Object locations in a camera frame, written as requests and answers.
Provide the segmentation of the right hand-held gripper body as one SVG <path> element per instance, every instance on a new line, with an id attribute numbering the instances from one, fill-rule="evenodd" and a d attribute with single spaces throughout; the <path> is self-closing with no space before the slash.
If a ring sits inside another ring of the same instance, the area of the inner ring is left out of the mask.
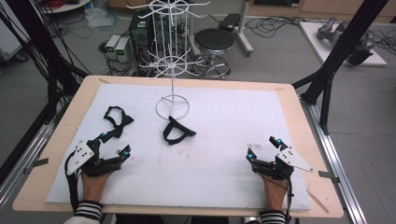
<path id="1" fill-rule="evenodd" d="M 257 158 L 255 164 L 251 164 L 251 170 L 259 175 L 267 175 L 276 180 L 290 179 L 294 169 L 313 172 L 314 169 L 293 148 L 286 147 L 275 155 L 274 161 L 261 161 Z"/>

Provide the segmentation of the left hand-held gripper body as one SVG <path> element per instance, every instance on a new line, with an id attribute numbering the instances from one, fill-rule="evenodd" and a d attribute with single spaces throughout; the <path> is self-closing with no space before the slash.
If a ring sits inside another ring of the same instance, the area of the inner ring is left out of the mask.
<path id="1" fill-rule="evenodd" d="M 88 176 L 100 176 L 120 169 L 121 164 L 108 163 L 100 158 L 100 150 L 90 149 L 87 142 L 79 142 L 75 150 L 67 157 L 64 164 L 66 175 L 72 175 L 81 170 Z"/>

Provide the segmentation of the white wire display rack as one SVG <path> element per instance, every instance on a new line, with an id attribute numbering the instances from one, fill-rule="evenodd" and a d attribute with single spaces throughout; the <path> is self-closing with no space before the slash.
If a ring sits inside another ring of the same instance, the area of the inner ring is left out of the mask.
<path id="1" fill-rule="evenodd" d="M 191 63 L 187 59 L 191 48 L 188 47 L 188 37 L 178 37 L 177 21 L 188 22 L 188 17 L 193 16 L 199 18 L 199 15 L 191 12 L 194 3 L 188 3 L 186 0 L 152 0 L 146 4 L 150 13 L 140 16 L 140 19 L 152 17 L 160 17 L 162 45 L 158 49 L 157 35 L 154 35 L 153 41 L 155 52 L 149 52 L 153 61 L 146 63 L 144 68 L 156 71 L 157 77 L 169 77 L 171 81 L 171 91 L 162 96 L 155 105 L 157 115 L 162 119 L 182 119 L 186 117 L 191 109 L 190 101 L 182 95 L 175 93 L 175 81 L 177 76 L 188 73 Z"/>

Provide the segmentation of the person's left hand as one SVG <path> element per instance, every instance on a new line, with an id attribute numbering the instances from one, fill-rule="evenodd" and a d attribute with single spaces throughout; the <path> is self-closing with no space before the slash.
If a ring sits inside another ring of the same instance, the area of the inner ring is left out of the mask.
<path id="1" fill-rule="evenodd" d="M 88 176 L 82 174 L 83 199 L 87 201 L 100 202 L 106 187 L 106 182 L 111 173 L 100 176 Z"/>

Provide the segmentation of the person's right hand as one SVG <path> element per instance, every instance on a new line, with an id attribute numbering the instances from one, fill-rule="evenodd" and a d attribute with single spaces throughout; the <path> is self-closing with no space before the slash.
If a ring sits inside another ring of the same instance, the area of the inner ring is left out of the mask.
<path id="1" fill-rule="evenodd" d="M 288 182 L 286 179 L 275 180 L 270 176 L 262 176 L 265 205 L 268 210 L 283 210 L 283 201 L 288 191 Z"/>

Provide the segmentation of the white foam mat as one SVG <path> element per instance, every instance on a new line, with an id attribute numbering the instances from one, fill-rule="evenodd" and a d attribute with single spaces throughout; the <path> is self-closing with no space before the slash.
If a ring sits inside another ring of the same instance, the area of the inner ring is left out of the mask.
<path id="1" fill-rule="evenodd" d="M 193 88 L 177 85 L 176 93 L 190 101 L 189 114 L 177 119 L 196 132 L 168 145 L 163 130 L 169 119 L 155 110 L 169 85 L 103 84 L 70 144 L 93 139 L 112 130 L 104 119 L 110 106 L 121 107 L 134 121 L 120 138 L 101 145 L 103 158 L 114 157 L 129 145 L 130 158 L 107 181 L 103 203 L 136 206 L 262 208 L 261 179 L 246 159 L 250 147 L 263 161 L 273 161 L 274 136 L 290 145 L 285 89 L 273 91 Z"/>

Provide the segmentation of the wooden stick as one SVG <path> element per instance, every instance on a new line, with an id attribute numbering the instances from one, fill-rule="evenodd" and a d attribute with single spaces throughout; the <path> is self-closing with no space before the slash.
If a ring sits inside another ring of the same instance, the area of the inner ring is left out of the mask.
<path id="1" fill-rule="evenodd" d="M 329 214 L 329 209 L 315 196 L 309 189 L 306 190 L 311 199 L 326 213 Z"/>

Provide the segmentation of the grey power supply unit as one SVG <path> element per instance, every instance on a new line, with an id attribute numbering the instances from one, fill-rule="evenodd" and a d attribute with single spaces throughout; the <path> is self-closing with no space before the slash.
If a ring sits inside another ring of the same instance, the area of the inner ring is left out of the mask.
<path id="1" fill-rule="evenodd" d="M 118 45 L 119 40 L 120 40 L 120 35 L 113 35 L 107 41 L 105 48 L 106 48 L 107 58 L 109 60 L 117 59 L 117 53 L 115 51 L 115 48 Z"/>
<path id="2" fill-rule="evenodd" d="M 116 54 L 120 63 L 127 63 L 131 57 L 129 39 L 122 37 L 116 46 Z"/>

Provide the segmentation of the black round stool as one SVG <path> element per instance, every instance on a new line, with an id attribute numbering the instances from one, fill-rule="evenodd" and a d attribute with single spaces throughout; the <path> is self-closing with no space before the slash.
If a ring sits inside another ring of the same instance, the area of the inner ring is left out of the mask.
<path id="1" fill-rule="evenodd" d="M 220 77 L 230 75 L 232 68 L 221 57 L 233 46 L 233 36 L 224 30 L 209 28 L 199 31 L 194 37 L 195 47 L 202 55 L 195 60 L 191 72 L 198 77 Z"/>

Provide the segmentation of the clear plastic bag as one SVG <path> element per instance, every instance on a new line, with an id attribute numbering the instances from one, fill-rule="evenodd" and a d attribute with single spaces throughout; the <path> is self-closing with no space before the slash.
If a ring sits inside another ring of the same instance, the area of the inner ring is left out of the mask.
<path id="1" fill-rule="evenodd" d="M 84 10 L 87 25 L 91 28 L 114 26 L 117 17 L 104 8 L 88 8 Z"/>

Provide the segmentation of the black box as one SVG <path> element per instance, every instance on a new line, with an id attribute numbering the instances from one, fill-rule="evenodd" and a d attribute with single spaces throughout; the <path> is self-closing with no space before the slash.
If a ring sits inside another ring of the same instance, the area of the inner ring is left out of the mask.
<path id="1" fill-rule="evenodd" d="M 219 24 L 220 30 L 232 32 L 239 25 L 241 15 L 239 13 L 228 14 Z"/>

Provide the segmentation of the grey equipment case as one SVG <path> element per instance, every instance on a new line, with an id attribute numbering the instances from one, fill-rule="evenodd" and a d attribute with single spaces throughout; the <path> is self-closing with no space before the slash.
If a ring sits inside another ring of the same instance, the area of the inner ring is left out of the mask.
<path id="1" fill-rule="evenodd" d="M 21 39 L 28 43 L 30 36 L 26 34 L 21 23 L 16 18 L 11 18 L 12 27 Z M 0 20 L 0 60 L 7 62 L 21 50 L 22 45 L 17 37 L 11 33 L 7 26 Z"/>

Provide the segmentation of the round white table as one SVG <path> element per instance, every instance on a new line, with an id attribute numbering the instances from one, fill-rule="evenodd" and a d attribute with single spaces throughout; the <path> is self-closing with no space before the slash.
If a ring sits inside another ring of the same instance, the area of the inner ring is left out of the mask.
<path id="1" fill-rule="evenodd" d="M 91 6 L 92 0 L 42 0 L 40 9 L 45 13 L 61 13 L 80 7 Z"/>

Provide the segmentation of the wooden cabinet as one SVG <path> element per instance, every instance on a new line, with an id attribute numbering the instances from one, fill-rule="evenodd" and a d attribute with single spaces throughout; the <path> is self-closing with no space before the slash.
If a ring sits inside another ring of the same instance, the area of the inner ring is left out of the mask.
<path id="1" fill-rule="evenodd" d="M 351 20 L 364 0 L 300 0 L 297 7 L 267 6 L 251 3 L 247 14 L 251 16 L 300 17 L 340 21 Z"/>

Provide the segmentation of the black metal frame post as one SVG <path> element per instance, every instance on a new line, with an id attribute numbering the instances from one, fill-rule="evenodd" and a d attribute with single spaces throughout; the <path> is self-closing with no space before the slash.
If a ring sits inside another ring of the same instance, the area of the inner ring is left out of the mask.
<path id="1" fill-rule="evenodd" d="M 57 106 L 68 105 L 77 93 L 80 83 L 79 78 L 85 78 L 89 73 L 74 66 L 67 61 L 56 47 L 45 23 L 40 19 L 35 1 L 31 0 L 6 0 L 11 11 L 29 35 L 30 42 L 26 43 L 18 34 L 19 26 L 0 10 L 0 19 L 15 35 L 39 73 L 48 83 L 48 103 L 44 108 L 46 122 L 50 122 L 58 114 Z"/>
<path id="2" fill-rule="evenodd" d="M 307 91 L 301 94 L 302 100 L 309 105 L 315 105 L 318 97 L 323 94 L 319 127 L 326 135 L 329 134 L 328 117 L 333 78 L 342 63 L 351 54 L 358 40 L 375 21 L 388 1 L 389 0 L 364 0 L 322 66 L 312 75 L 302 78 L 292 84 L 294 89 L 309 84 Z"/>

